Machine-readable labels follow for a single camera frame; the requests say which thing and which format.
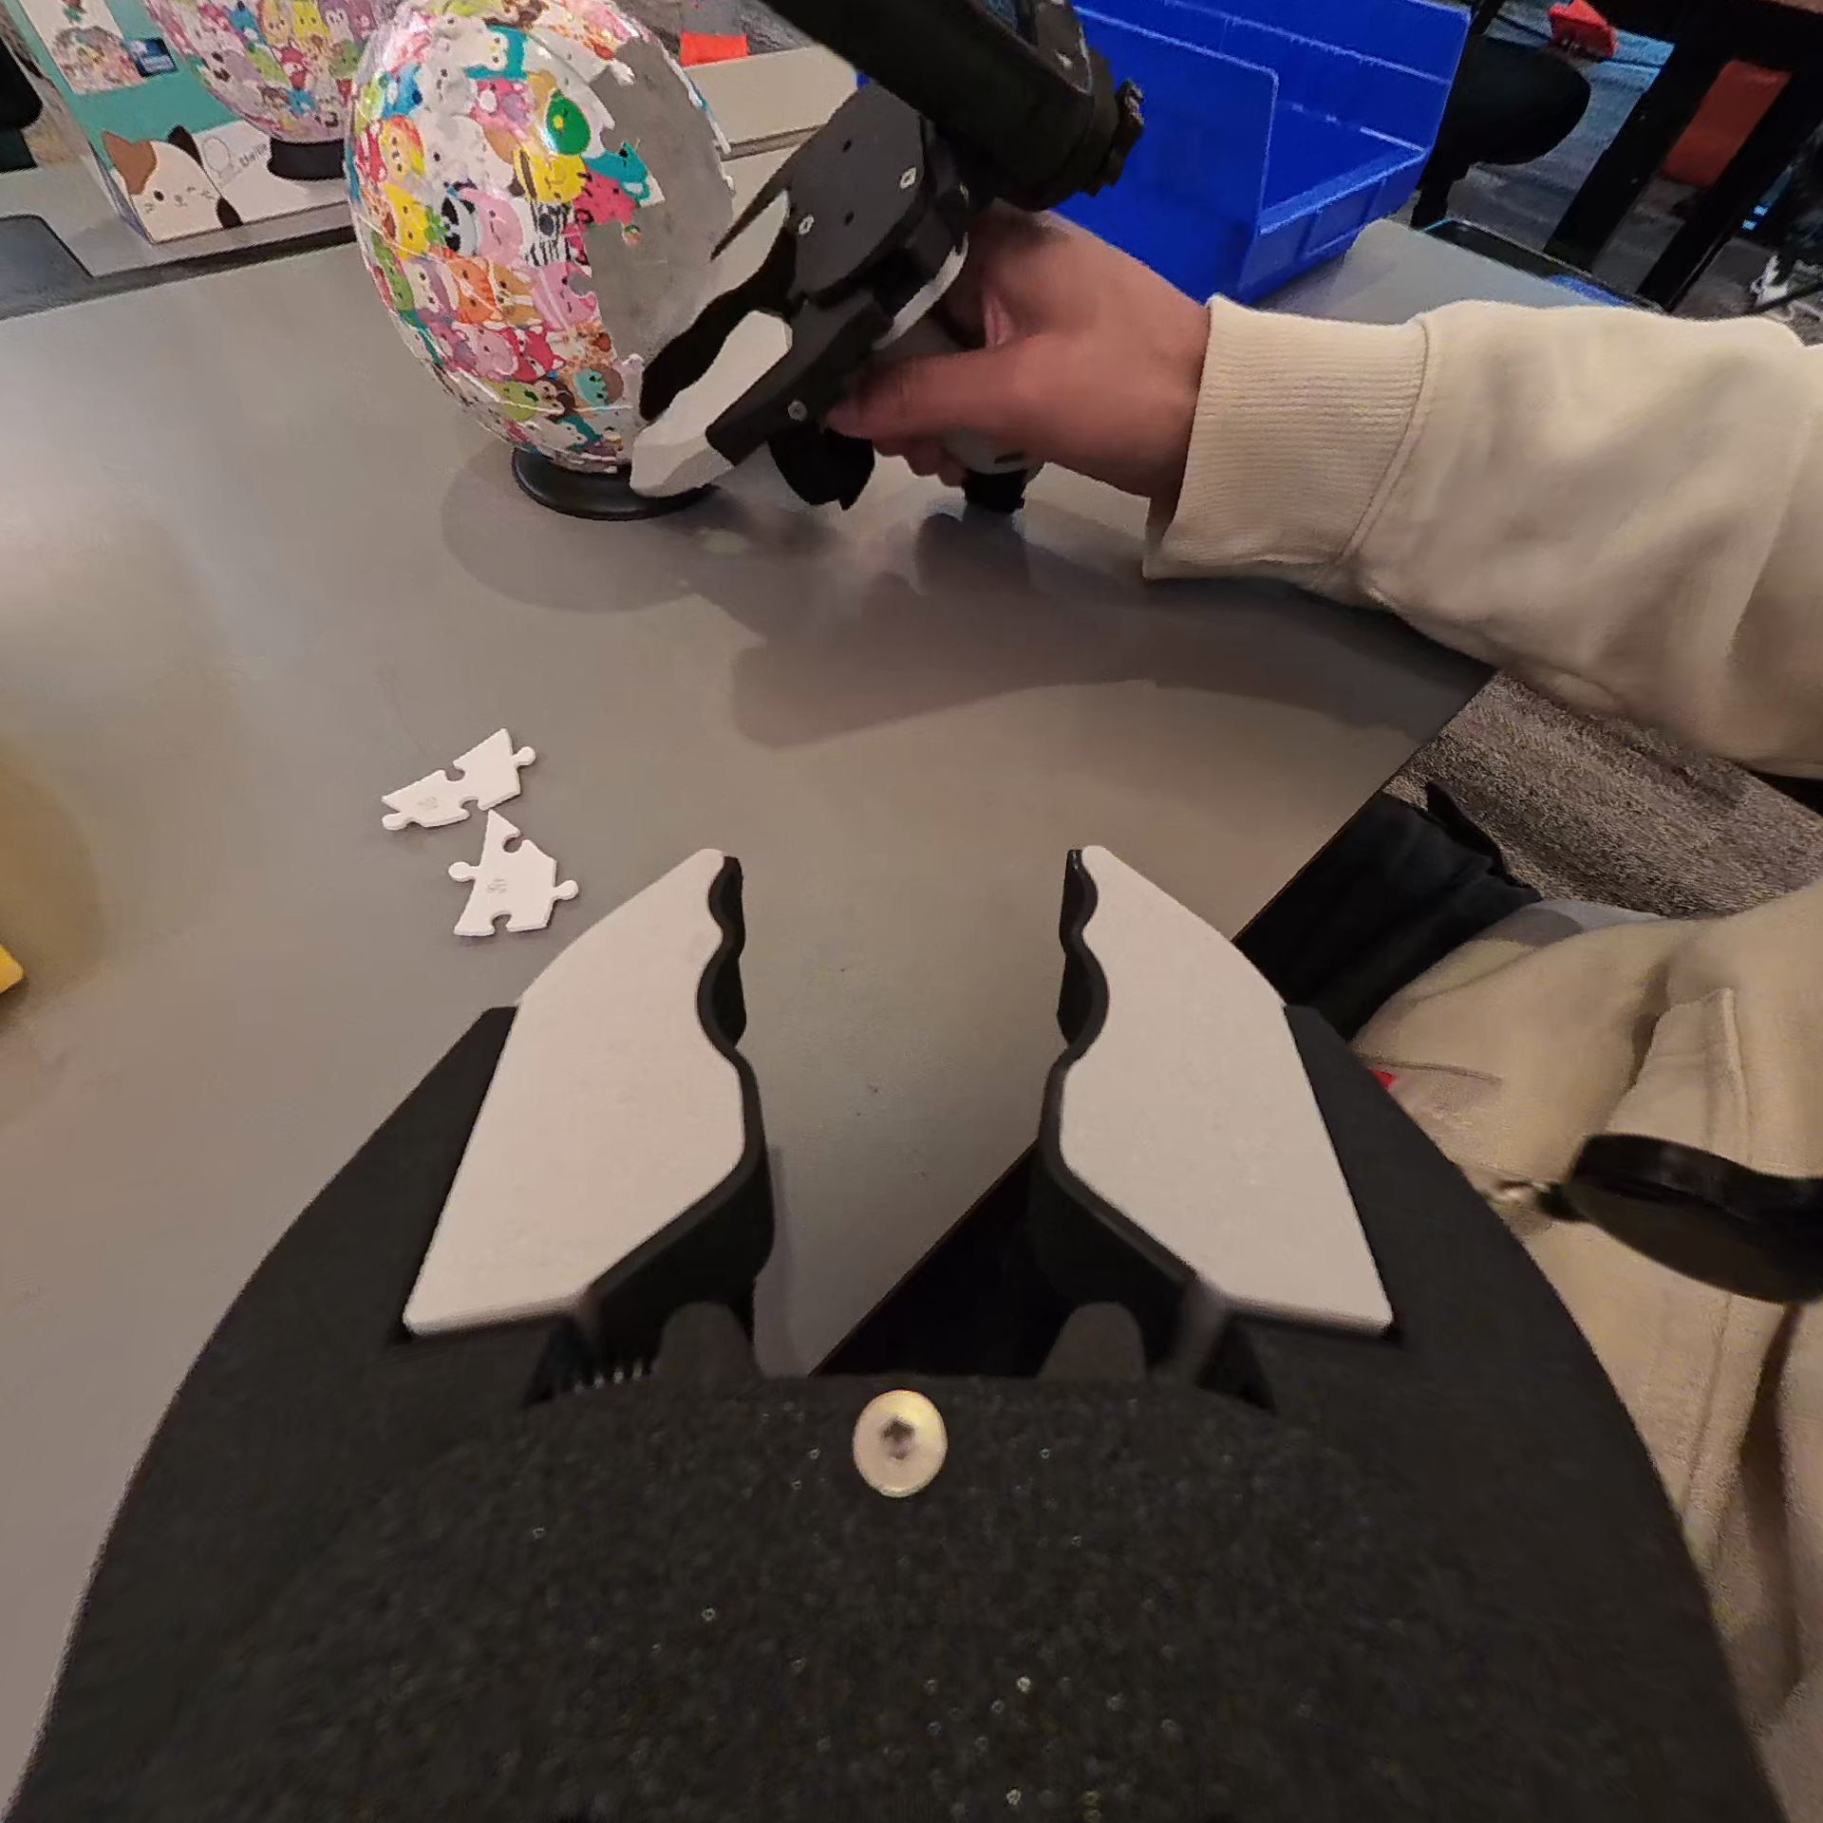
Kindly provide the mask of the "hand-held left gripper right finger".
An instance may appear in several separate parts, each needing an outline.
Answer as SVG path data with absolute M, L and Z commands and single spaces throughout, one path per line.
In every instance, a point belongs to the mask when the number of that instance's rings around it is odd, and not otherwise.
M 1107 848 L 1072 850 L 1063 1048 L 1042 1092 L 1033 1252 L 1145 1339 L 1232 1318 L 1382 1338 L 1393 1308 L 1286 1000 Z

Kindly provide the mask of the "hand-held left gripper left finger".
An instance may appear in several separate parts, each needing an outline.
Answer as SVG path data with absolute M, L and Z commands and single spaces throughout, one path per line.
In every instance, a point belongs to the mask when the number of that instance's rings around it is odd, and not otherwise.
M 742 946 L 738 859 L 704 848 L 532 980 L 405 1301 L 410 1338 L 598 1324 L 671 1228 L 764 1173 Z

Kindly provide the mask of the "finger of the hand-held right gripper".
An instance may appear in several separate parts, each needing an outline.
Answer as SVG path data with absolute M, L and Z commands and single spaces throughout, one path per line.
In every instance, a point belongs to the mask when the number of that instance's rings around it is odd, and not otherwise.
M 774 175 L 754 193 L 727 237 L 716 246 L 704 299 L 690 322 L 707 308 L 761 308 L 777 312 L 791 324 L 792 343 L 796 353 L 801 353 L 800 317 L 806 298 L 796 286 L 800 231 L 795 221 L 791 184 L 787 179 Z
M 680 330 L 646 370 L 632 493 L 696 496 L 804 421 L 795 353 L 792 327 L 776 310 L 707 308 Z

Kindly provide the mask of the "black ball stand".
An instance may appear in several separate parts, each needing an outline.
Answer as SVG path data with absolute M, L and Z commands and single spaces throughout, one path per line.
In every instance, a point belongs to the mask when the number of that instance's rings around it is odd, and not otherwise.
M 511 455 L 515 481 L 537 505 L 560 516 L 600 524 L 641 524 L 671 516 L 716 493 L 716 484 L 688 487 L 681 493 L 646 496 L 632 488 L 629 466 L 583 471 L 558 464 L 532 448 Z

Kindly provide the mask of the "colourful puzzle ball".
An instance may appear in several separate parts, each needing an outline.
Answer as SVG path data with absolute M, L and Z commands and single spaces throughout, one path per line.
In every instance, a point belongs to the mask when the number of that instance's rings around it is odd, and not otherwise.
M 462 411 L 560 470 L 620 471 L 648 364 L 736 221 L 727 156 L 620 5 L 400 5 L 357 77 L 357 246 Z

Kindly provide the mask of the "white puzzle piece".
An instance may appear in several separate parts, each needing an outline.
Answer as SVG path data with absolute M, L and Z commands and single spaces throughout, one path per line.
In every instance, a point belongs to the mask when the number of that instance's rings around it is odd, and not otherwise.
M 454 859 L 447 880 L 468 890 L 451 936 L 483 942 L 502 930 L 527 933 L 547 930 L 557 907 L 579 898 L 579 886 L 560 876 L 554 855 L 527 840 L 499 810 L 487 811 L 477 859 Z
M 537 748 L 520 744 L 506 727 L 495 729 L 451 766 L 385 793 L 380 827 L 390 833 L 447 829 L 464 822 L 472 811 L 498 810 L 522 794 L 522 773 L 537 758 Z

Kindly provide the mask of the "person's right forearm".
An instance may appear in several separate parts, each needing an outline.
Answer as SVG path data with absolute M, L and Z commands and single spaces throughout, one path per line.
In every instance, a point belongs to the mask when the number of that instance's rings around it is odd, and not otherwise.
M 1821 350 L 1762 320 L 1211 305 L 1150 578 L 1378 608 L 1590 716 L 1821 769 Z

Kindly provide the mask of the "puzzle box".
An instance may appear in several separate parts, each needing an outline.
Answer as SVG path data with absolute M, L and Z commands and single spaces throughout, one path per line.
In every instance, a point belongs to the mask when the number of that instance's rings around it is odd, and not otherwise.
M 4 43 L 63 105 L 148 246 L 348 198 L 358 65 L 398 3 L 4 3 Z

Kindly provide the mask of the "person's right hand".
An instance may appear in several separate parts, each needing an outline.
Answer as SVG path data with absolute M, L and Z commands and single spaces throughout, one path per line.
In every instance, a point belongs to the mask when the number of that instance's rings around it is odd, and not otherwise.
M 942 299 L 955 353 L 857 375 L 833 432 L 958 487 L 964 441 L 1178 502 L 1211 336 L 1207 302 L 1056 215 L 997 207 Z

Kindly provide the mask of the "blue plastic bin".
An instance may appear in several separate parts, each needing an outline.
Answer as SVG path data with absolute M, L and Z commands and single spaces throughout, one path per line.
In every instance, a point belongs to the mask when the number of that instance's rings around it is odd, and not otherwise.
M 1060 215 L 1196 298 L 1255 305 L 1399 212 L 1432 153 L 1470 14 L 1426 3 L 1080 5 L 1143 95 L 1120 180 Z

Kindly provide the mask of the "beige hoodie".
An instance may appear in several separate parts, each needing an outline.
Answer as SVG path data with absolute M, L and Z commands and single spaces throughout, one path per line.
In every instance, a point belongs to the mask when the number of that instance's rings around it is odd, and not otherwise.
M 1788 1818 L 1821 1817 L 1821 1318 L 1545 1210 L 1586 1142 L 1819 1178 L 1821 888 L 1726 918 L 1543 900 L 1353 1043 L 1503 1216 L 1648 1443 Z

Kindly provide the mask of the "black office chair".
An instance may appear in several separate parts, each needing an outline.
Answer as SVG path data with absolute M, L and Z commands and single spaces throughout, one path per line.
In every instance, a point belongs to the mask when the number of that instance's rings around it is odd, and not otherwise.
M 1590 111 L 1592 85 L 1571 60 L 1494 34 L 1503 8 L 1468 5 L 1470 34 L 1414 196 L 1414 231 L 1449 217 L 1452 190 L 1470 169 L 1529 165 L 1561 147 Z

